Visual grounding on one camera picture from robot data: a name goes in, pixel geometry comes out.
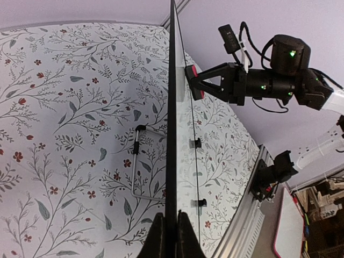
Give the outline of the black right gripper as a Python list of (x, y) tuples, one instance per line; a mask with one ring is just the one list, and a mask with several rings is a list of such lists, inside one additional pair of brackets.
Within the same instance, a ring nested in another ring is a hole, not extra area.
[[(218, 76), (223, 78), (220, 85), (205, 81)], [(237, 63), (220, 64), (198, 73), (197, 82), (197, 89), (203, 90), (204, 95), (207, 93), (230, 104), (245, 104), (247, 73), (242, 65)]]

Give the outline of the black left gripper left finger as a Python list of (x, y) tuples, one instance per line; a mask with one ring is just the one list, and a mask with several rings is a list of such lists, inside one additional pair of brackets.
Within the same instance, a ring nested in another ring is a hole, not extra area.
[(157, 213), (149, 229), (145, 243), (137, 258), (166, 257), (166, 222), (163, 213)]

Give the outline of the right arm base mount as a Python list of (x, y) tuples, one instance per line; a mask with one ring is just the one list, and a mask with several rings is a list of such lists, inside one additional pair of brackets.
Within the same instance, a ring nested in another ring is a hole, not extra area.
[(258, 159), (250, 191), (259, 202), (272, 200), (279, 184), (298, 173), (291, 161), (290, 153), (290, 150), (286, 150), (278, 154), (270, 166), (263, 159)]

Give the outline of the red black whiteboard eraser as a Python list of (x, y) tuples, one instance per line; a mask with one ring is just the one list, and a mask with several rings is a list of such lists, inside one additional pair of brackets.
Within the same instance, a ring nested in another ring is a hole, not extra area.
[(198, 73), (195, 65), (189, 65), (185, 67), (185, 76), (188, 81), (188, 85), (192, 94), (192, 97), (195, 101), (201, 100), (204, 98), (204, 91), (197, 89), (198, 82), (197, 77)]

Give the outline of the white dry-erase whiteboard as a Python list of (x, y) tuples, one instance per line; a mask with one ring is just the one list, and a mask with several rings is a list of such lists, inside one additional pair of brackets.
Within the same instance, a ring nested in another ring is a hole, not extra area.
[(169, 1), (169, 62), (167, 109), (166, 209), (167, 229), (174, 232), (179, 211), (187, 213), (196, 237), (200, 237), (198, 168), (194, 107), (185, 76), (189, 64), (184, 50), (182, 26)]

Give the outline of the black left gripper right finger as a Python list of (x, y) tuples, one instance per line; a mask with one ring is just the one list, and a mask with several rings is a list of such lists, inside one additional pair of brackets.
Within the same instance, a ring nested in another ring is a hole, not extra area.
[(177, 216), (177, 258), (205, 258), (187, 213)]

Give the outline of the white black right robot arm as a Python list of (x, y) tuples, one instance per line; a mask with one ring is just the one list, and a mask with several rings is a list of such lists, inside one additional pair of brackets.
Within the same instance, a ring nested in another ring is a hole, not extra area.
[(334, 90), (324, 73), (309, 68), (310, 48), (298, 38), (279, 34), (265, 46), (272, 47), (270, 68), (247, 69), (242, 64), (223, 63), (198, 73), (194, 65), (185, 68), (185, 76), (194, 100), (208, 93), (230, 104), (243, 106), (245, 99), (281, 100), (287, 105), (295, 97), (299, 105), (314, 110), (330, 110), (340, 115), (336, 124), (296, 151), (278, 154), (274, 164), (263, 171), (276, 181), (287, 181), (320, 157), (343, 147), (343, 89)]

